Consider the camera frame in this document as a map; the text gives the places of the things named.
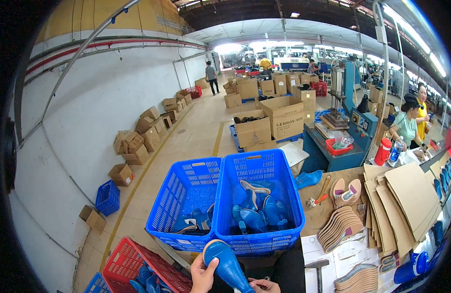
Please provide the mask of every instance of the plastic bottle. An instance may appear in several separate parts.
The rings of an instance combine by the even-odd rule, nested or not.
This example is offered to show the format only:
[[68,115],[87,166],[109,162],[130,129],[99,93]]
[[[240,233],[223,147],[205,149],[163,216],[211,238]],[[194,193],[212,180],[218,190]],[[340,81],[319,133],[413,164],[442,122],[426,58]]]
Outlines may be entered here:
[[392,167],[395,166],[396,162],[398,161],[398,157],[400,156],[400,153],[403,151],[405,147],[405,142],[403,141],[403,137],[400,136],[399,139],[395,141],[395,145],[393,146],[392,153],[390,154],[390,157],[388,158],[388,164]]

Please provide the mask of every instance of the black cap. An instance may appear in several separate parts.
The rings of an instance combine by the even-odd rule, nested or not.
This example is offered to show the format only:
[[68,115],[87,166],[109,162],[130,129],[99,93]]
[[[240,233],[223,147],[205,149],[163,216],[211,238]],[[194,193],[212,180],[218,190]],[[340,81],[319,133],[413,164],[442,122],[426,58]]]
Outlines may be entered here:
[[406,94],[404,99],[405,99],[405,102],[413,104],[413,107],[416,107],[416,108],[420,107],[418,99],[416,98],[415,95],[413,95],[413,94]]

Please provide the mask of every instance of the hammer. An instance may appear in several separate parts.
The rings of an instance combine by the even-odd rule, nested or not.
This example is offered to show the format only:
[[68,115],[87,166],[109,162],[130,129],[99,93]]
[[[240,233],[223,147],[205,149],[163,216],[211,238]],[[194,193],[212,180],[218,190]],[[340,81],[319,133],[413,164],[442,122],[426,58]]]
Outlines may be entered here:
[[318,293],[323,293],[322,284],[322,267],[329,265],[330,261],[327,259],[309,263],[305,266],[306,269],[316,269],[316,277],[318,279]]

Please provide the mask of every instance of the factory machine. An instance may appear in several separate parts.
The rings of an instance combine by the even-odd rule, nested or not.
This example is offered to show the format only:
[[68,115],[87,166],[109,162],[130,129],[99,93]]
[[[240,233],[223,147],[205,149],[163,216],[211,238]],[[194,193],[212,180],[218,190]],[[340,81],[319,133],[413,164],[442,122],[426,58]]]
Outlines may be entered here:
[[[326,172],[359,167],[374,139],[378,118],[371,113],[360,113],[353,102],[353,85],[356,67],[351,61],[340,61],[331,69],[332,96],[330,113],[322,115],[321,122],[304,125],[304,148],[310,156],[304,161],[301,172],[316,170]],[[345,131],[354,138],[353,149],[333,156],[325,141],[334,138],[336,130]]]
[[307,70],[310,60],[308,58],[282,57],[274,58],[273,62],[281,70]]

